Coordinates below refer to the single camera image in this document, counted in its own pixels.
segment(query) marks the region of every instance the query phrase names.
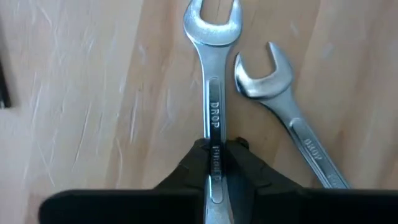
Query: wrench jaw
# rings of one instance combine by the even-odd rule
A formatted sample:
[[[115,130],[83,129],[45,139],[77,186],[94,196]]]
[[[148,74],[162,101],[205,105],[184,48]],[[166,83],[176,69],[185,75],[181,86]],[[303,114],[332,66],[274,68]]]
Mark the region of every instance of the wrench jaw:
[[[293,68],[285,53],[272,42],[267,43],[274,71],[264,78],[250,78],[241,54],[235,59],[234,78],[238,91],[254,100],[268,100],[284,92],[293,82]]]
[[[191,0],[184,14],[184,30],[194,44],[227,46],[242,33],[243,13],[239,0],[234,0],[229,21],[226,24],[210,24],[200,17],[203,0]]]

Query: light wood floor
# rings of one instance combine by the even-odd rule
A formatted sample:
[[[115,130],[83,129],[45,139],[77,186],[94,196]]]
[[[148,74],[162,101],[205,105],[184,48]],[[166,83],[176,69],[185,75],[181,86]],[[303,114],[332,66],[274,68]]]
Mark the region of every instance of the light wood floor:
[[[230,0],[206,1],[224,22]],[[255,77],[280,45],[295,98],[354,188],[398,189],[398,1],[241,0],[228,136],[304,186],[319,184],[278,120],[238,95],[233,55]],[[188,0],[0,1],[0,223],[36,223],[65,189],[151,188],[203,134],[201,67],[182,30]]]

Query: wooden surface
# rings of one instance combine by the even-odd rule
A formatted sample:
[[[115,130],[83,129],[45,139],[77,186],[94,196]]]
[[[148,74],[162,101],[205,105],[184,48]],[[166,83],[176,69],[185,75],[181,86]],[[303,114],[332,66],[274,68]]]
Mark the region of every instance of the wooden surface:
[[[282,125],[239,96],[233,55],[254,77],[274,41],[295,98],[354,188],[398,189],[398,1],[241,0],[228,136],[304,186],[319,186]],[[50,194],[151,188],[202,130],[201,68],[182,30],[188,0],[0,1],[1,60],[14,107],[0,111],[0,223],[36,223]],[[226,20],[230,1],[206,1]]]

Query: wrench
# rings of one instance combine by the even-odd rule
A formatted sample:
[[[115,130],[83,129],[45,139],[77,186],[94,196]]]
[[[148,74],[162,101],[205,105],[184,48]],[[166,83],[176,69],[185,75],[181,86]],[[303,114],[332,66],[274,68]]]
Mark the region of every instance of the wrench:
[[[210,140],[211,155],[206,211],[220,217],[220,212],[228,214],[228,209],[224,208],[229,202],[222,165],[222,150],[226,141],[225,66],[229,51],[242,33],[243,19],[239,0],[233,1],[229,21],[222,25],[202,20],[202,5],[203,0],[190,1],[183,26],[199,54],[202,69],[203,125],[205,138]]]
[[[252,79],[246,72],[241,54],[235,60],[235,84],[245,97],[269,108],[284,124],[299,151],[325,188],[348,189],[328,153],[302,116],[292,94],[293,69],[283,51],[267,44],[275,70],[264,78]]]

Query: wooden table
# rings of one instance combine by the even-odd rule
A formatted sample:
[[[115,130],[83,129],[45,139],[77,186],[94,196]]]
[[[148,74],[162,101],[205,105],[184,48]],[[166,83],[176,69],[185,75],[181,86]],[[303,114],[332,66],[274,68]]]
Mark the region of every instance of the wooden table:
[[[222,23],[230,0],[206,1]],[[276,42],[295,98],[354,188],[398,189],[398,1],[241,0],[228,63],[228,136],[304,186],[319,184],[275,116],[244,99],[232,62],[271,70]],[[201,67],[182,29],[188,0],[0,2],[14,107],[0,111],[0,223],[35,223],[65,189],[151,188],[203,134]]]

